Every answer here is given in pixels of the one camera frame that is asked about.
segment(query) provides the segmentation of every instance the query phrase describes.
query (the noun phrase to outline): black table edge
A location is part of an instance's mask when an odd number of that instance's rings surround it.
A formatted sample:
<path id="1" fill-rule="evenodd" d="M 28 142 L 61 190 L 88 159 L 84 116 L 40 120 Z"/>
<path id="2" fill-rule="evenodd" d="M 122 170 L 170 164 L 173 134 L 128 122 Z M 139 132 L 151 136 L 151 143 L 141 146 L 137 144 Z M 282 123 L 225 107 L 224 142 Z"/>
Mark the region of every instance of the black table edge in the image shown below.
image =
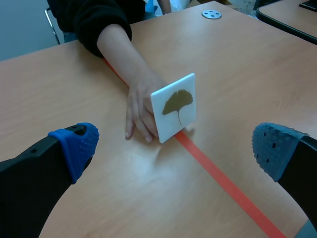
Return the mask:
<path id="1" fill-rule="evenodd" d="M 280 21 L 277 21 L 277 20 L 273 19 L 270 16 L 267 16 L 267 15 L 263 14 L 260 11 L 261 7 L 259 7 L 257 9 L 257 18 L 259 20 L 261 20 L 261 21 L 263 21 L 263 22 L 265 22 L 265 23 L 267 23 L 267 24 L 269 24 L 271 26 L 274 26 L 274 27 L 276 27 L 276 28 L 278 28 L 278 29 L 280 29 L 282 31 L 285 31 L 287 33 L 290 33 L 290 34 L 292 34 L 294 36 L 297 36 L 297 37 L 302 38 L 302 39 L 304 39 L 304 40 L 306 40 L 306 41 L 308 41 L 310 43 L 313 43 L 313 44 L 317 45 L 317 38 L 315 36 L 309 35 L 309 34 L 303 32 L 303 31 L 300 31 L 300 30 L 298 30 L 298 29 L 296 29 L 294 27 L 286 25 L 286 24 L 284 24 L 284 23 L 282 23 Z"/>

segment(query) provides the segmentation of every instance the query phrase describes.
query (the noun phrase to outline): ginkgo leaf picture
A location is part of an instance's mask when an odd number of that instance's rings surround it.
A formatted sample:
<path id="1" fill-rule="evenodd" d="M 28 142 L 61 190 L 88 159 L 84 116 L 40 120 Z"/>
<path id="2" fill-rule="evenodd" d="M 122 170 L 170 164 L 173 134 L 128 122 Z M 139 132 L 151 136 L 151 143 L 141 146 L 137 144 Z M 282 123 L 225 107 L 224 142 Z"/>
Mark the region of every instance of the ginkgo leaf picture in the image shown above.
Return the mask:
<path id="1" fill-rule="evenodd" d="M 179 117 L 179 111 L 187 105 L 190 105 L 193 103 L 193 96 L 190 92 L 187 92 L 186 90 L 182 89 L 179 90 L 169 98 L 169 100 L 165 103 L 164 110 L 162 112 L 163 115 L 177 112 L 179 123 L 182 124 L 180 117 Z"/>
<path id="2" fill-rule="evenodd" d="M 151 93 L 153 115 L 160 143 L 164 143 L 196 119 L 196 75 L 174 81 Z"/>

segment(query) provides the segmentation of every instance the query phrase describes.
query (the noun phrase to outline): finger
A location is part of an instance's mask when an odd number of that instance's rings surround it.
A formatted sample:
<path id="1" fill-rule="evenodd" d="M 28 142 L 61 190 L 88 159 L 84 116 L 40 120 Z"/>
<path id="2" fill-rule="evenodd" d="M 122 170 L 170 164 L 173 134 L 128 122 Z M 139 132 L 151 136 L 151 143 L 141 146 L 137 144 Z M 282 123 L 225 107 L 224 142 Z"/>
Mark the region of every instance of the finger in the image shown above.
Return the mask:
<path id="1" fill-rule="evenodd" d="M 152 108 L 152 102 L 151 102 L 151 96 L 146 96 L 143 99 L 143 103 L 145 108 L 153 114 L 153 108 Z"/>
<path id="2" fill-rule="evenodd" d="M 131 139 L 133 135 L 134 127 L 135 127 L 135 124 L 132 117 L 131 100 L 128 100 L 127 111 L 125 115 L 125 139 L 126 140 Z"/>
<path id="3" fill-rule="evenodd" d="M 156 137 L 159 136 L 157 125 L 155 123 L 153 114 L 150 113 L 143 105 L 142 99 L 139 100 L 139 115 L 147 129 Z"/>
<path id="4" fill-rule="evenodd" d="M 152 141 L 152 135 L 143 123 L 140 115 L 139 115 L 139 107 L 137 100 L 133 100 L 132 102 L 132 117 L 133 121 L 135 123 L 135 126 L 137 127 L 138 131 L 141 133 L 141 135 L 145 138 L 145 140 L 150 143 Z"/>

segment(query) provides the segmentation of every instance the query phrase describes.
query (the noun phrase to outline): orange tape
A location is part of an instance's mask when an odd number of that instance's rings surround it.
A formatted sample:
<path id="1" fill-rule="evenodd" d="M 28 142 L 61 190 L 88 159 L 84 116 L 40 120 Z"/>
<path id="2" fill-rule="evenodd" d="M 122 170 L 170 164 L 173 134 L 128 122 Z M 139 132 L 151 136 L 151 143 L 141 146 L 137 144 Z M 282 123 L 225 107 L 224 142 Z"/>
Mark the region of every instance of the orange tape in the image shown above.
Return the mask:
<path id="1" fill-rule="evenodd" d="M 112 66 L 106 60 L 105 62 L 114 71 Z M 249 215 L 262 231 L 267 234 L 268 237 L 286 238 L 286 236 L 259 210 L 259 208 L 257 208 L 254 203 L 198 148 L 198 146 L 195 145 L 185 132 L 180 131 L 175 135 L 175 138 L 242 208 L 242 210 Z"/>

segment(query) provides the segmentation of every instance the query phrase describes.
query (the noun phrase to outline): ginkgo leaf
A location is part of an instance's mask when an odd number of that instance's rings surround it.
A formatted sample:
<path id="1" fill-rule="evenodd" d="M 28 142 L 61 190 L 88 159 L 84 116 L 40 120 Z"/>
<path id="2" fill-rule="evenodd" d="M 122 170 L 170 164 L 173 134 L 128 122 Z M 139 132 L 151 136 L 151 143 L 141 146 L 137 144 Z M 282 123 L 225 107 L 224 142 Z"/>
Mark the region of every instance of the ginkgo leaf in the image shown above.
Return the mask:
<path id="1" fill-rule="evenodd" d="M 179 111 L 186 105 L 193 103 L 193 96 L 186 90 L 179 90 L 169 98 L 165 103 L 163 115 L 169 114 L 171 112 L 177 112 L 179 123 L 182 124 L 179 118 Z"/>

